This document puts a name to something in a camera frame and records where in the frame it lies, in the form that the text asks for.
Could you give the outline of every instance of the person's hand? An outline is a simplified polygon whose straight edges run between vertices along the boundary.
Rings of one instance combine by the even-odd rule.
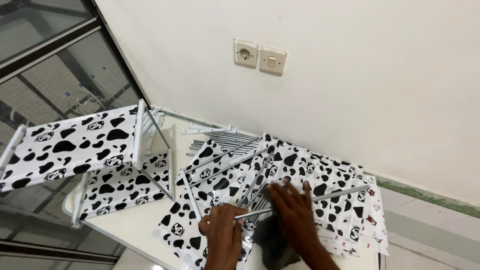
[[[280,230],[292,248],[302,257],[311,269],[338,269],[318,240],[313,223],[310,185],[303,183],[305,195],[301,195],[286,180],[287,189],[278,184],[270,184],[267,191],[281,216]]]
[[[234,221],[234,217],[247,212],[247,209],[226,203],[224,206],[212,207],[210,215],[204,216],[198,223],[198,227],[208,240],[205,270],[236,268],[241,252],[241,223]]]

